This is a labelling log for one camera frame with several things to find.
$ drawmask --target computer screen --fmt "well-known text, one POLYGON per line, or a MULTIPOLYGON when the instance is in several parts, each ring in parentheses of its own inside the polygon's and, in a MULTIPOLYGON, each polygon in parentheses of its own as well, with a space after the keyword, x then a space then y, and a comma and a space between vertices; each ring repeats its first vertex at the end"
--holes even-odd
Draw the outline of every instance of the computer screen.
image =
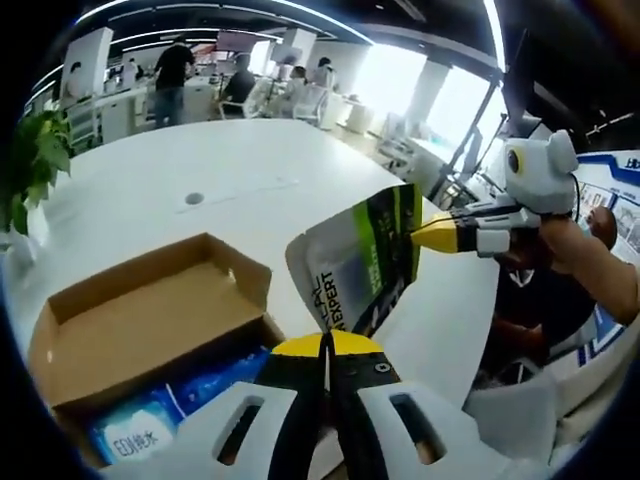
POLYGON ((217 50, 220 52, 251 53, 258 41, 255 35, 242 32, 220 32, 217 50))
POLYGON ((298 65, 302 57, 302 50, 289 45, 276 45, 271 53, 271 60, 279 65, 298 65))

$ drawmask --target snack bag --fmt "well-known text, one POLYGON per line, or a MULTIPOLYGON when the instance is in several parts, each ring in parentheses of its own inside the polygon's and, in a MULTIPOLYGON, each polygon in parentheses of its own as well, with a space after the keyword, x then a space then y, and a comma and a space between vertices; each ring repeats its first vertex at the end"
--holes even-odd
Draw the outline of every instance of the snack bag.
POLYGON ((372 336, 415 280, 420 249, 409 234, 422 223, 415 185, 387 188, 298 236, 287 264, 323 331, 372 336))

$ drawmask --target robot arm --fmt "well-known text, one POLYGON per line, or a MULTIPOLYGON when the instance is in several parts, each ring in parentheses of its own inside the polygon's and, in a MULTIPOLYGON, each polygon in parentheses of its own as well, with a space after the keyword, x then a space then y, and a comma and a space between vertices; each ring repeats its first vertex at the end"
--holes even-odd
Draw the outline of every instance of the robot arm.
POLYGON ((506 194, 435 215, 413 232, 412 242, 443 253, 492 256, 509 250, 511 230, 535 229, 544 216, 570 214, 578 159, 566 131, 549 141, 509 140, 502 161, 506 194))
POLYGON ((546 465, 482 443, 475 421, 429 388, 401 382, 374 341, 336 330, 276 347, 255 384, 238 382, 187 418, 165 450, 101 473, 109 480, 306 480, 327 410, 327 363, 328 410, 351 480, 548 478, 546 465))

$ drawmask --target cable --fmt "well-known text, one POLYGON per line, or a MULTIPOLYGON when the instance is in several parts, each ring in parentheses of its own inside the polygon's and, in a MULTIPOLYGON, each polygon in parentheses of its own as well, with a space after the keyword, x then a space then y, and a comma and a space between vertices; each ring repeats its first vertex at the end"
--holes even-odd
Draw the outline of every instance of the cable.
POLYGON ((578 179, 573 173, 570 173, 569 175, 571 175, 571 177, 573 178, 573 182, 576 185, 576 216, 573 221, 578 223, 578 221, 580 220, 580 184, 578 183, 578 179))

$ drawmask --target green leaves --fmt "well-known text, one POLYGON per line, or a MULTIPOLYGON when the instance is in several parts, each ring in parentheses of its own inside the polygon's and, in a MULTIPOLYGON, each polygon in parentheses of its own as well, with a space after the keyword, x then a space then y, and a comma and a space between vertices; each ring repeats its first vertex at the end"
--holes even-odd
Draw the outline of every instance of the green leaves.
POLYGON ((71 158, 63 141, 53 131, 41 132, 36 139, 38 159, 43 159, 57 170, 71 172, 71 158))
POLYGON ((11 224, 27 235, 25 201, 37 206, 55 187, 59 172, 70 174, 74 151, 69 122, 61 112, 45 111, 20 119, 9 155, 0 159, 0 228, 11 224))
POLYGON ((11 200, 11 217, 16 231, 22 235, 29 235, 27 207, 25 207, 20 195, 15 195, 11 200))

